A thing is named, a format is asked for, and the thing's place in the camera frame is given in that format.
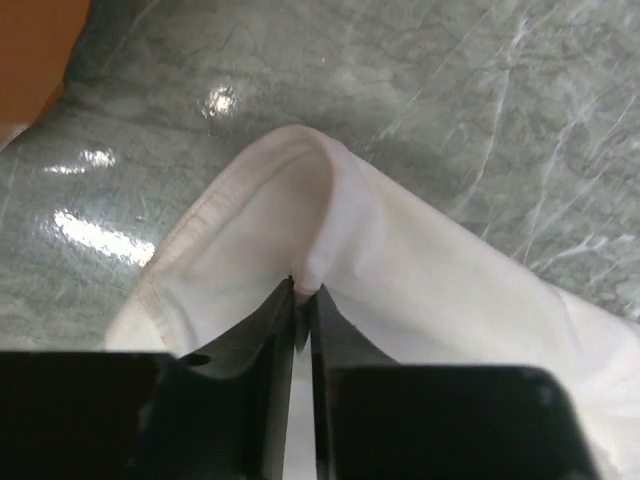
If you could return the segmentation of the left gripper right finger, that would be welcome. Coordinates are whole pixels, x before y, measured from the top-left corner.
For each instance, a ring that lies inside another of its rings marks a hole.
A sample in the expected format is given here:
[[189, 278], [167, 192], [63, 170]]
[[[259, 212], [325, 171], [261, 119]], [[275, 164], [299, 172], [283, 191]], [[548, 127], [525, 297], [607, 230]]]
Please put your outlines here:
[[397, 365], [398, 362], [343, 316], [326, 287], [321, 287], [310, 300], [310, 346], [316, 473], [319, 479], [333, 479], [329, 414], [331, 372], [339, 368]]

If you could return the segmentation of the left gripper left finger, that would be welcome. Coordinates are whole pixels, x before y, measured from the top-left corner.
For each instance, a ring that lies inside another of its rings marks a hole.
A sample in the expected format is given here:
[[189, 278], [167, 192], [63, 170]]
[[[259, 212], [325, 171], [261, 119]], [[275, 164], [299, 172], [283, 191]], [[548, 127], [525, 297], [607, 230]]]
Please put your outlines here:
[[187, 478], [282, 477], [293, 356], [293, 282], [285, 279], [248, 317], [182, 357]]

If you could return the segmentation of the white t shirt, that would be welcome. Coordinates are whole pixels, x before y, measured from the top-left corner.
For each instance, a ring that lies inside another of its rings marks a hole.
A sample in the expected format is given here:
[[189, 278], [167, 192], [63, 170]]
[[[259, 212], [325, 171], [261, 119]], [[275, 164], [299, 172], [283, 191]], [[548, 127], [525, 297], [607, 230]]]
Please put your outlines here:
[[285, 278], [407, 363], [525, 364], [568, 390], [601, 475], [639, 475], [639, 327], [550, 285], [340, 142], [244, 149], [182, 216], [109, 326], [113, 351], [196, 350]]

